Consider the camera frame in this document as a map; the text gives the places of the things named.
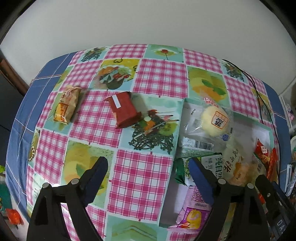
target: black cable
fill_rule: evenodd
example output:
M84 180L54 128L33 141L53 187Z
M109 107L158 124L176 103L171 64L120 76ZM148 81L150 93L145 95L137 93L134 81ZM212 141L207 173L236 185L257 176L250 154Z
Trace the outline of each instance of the black cable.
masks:
M235 68L237 68L238 70L240 70L242 73L245 74L245 76L250 80L250 82L252 83L252 85L254 86L254 89L255 89L255 92L256 92L256 95L257 95L257 100L258 100L258 107L259 107L259 112L260 112L260 117L261 117L261 121L262 121L262 124L264 124L263 122L263 119L262 119L262 112L261 112L261 107L260 107L260 100L259 98L262 100L263 104L265 105L266 107L266 110L268 112L268 115L269 115L269 118L271 120L271 123L272 123L272 127L274 129L274 133L276 135L276 139L278 141L278 145L279 145L279 167L281 168L281 146L280 146L280 143L279 143L279 137L277 135L277 132L276 132L276 129L274 127L274 123L272 121L272 117L271 117L271 113L265 103L265 101L262 99L261 95L259 95L258 91L257 91L257 88L256 88L256 84L255 84L255 81L253 80L252 76L250 76L247 72L243 71L242 69L240 69L239 67L237 67L235 64L231 63L230 61L226 60L226 59L222 59L224 61L226 61L227 63L231 64L232 66L234 66ZM280 179L279 179L279 168L278 168L278 165L276 165L276 173L277 173L277 176L278 176L278 180L279 180L279 186L280 186Z
M11 130L7 129L6 127L4 127L3 125L0 124L1 127L3 127L5 130L8 130L9 132L11 132Z

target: brown paper snack package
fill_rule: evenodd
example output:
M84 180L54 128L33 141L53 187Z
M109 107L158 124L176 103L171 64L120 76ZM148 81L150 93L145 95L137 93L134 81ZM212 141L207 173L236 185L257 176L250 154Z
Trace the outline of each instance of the brown paper snack package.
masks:
M80 91L80 87L67 87L57 105L57 109L54 114L54 121L69 124L76 108Z

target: white wall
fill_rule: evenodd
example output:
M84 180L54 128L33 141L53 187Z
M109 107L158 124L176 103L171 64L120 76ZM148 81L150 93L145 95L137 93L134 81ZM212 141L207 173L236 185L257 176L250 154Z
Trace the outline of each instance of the white wall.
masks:
M55 57L121 43L226 58L278 93L296 75L296 46L259 0L37 0L0 47L29 83Z

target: barcode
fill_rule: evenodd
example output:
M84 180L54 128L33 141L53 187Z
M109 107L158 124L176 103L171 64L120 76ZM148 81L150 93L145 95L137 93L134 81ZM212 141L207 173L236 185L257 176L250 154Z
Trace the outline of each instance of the barcode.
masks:
M195 141L195 148L204 149L204 150L211 150L212 147L213 147L212 143Z
M257 171L260 173L262 168L262 162L258 160Z

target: metal screw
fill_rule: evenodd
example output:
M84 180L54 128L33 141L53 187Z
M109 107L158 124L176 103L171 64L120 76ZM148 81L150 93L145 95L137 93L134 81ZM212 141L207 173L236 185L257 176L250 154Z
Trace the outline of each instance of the metal screw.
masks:
M74 178L74 179L72 179L71 183L73 185L75 185L75 184L79 183L79 179L78 178Z
M218 180L218 182L221 184L221 185L224 185L226 183L226 181L223 179L223 178L220 178Z
M43 188L48 188L48 187L49 187L49 183L43 183L43 184L42 184L42 187L43 187Z
M250 189L253 189L254 188L254 185L252 183L248 183L247 184L247 187L250 188Z

